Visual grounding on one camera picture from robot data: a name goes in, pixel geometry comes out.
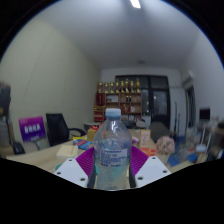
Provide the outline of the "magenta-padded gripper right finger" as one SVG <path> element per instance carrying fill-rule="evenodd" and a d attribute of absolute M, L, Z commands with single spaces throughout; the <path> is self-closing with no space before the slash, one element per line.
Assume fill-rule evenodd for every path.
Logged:
<path fill-rule="evenodd" d="M 170 174 L 171 172 L 157 156 L 148 157 L 137 147 L 132 147 L 129 168 L 131 188 L 143 187 Z"/>

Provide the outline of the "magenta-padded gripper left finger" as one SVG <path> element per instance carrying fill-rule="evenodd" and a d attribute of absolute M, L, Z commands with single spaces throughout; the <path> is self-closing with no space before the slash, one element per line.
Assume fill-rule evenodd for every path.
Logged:
<path fill-rule="evenodd" d="M 96 180 L 94 148 L 90 148 L 77 158 L 68 158 L 54 174 L 84 188 L 93 189 Z"/>

